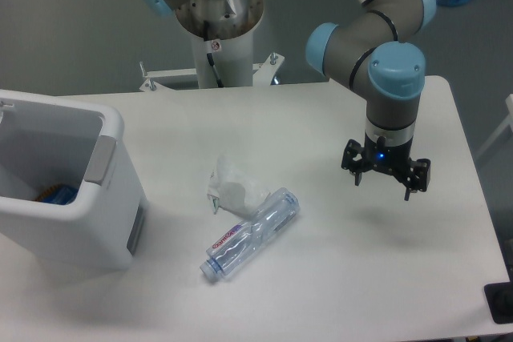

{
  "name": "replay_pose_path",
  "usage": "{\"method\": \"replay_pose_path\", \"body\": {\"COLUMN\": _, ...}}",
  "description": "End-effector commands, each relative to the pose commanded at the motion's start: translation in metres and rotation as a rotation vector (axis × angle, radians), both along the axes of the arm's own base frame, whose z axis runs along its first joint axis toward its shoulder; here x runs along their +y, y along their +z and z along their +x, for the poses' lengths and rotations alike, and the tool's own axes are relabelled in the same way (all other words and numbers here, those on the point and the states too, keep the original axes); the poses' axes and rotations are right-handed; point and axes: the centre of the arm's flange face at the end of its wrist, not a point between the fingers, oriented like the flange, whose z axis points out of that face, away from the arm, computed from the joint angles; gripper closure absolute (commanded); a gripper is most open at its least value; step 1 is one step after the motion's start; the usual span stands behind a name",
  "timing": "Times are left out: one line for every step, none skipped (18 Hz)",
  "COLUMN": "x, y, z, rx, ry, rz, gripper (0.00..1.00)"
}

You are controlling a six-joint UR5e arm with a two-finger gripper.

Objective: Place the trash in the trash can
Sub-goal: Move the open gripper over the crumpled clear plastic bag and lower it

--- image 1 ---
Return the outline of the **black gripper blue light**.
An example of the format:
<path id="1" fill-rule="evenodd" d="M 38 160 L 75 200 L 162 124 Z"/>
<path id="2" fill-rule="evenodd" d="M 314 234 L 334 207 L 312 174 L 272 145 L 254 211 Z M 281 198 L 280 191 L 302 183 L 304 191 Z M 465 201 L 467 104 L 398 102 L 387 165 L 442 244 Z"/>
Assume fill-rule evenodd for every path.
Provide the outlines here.
<path id="1" fill-rule="evenodd" d="M 404 200 L 408 201 L 412 193 L 426 192 L 430 182 L 431 161 L 413 160 L 410 157 L 412 142 L 410 139 L 400 146 L 383 147 L 366 135 L 365 146 L 362 146 L 350 139 L 344 149 L 341 168 L 349 171 L 356 186 L 368 171 L 392 175 L 405 187 Z"/>

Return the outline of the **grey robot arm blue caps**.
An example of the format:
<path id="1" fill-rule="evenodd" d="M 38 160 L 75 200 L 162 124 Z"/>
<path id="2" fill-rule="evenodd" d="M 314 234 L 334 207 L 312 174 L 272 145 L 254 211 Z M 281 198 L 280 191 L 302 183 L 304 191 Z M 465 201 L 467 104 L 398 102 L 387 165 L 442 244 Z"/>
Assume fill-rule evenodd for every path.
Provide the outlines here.
<path id="1" fill-rule="evenodd" d="M 193 41 L 199 86 L 253 83 L 252 33 L 262 0 L 144 0 L 158 15 L 173 14 Z M 305 48 L 307 63 L 366 101 L 365 141 L 350 140 L 343 169 L 393 176 L 407 193 L 426 191 L 430 161 L 410 149 L 425 85 L 426 60 L 409 43 L 434 17 L 435 0 L 358 0 L 365 13 L 350 26 L 318 26 Z"/>

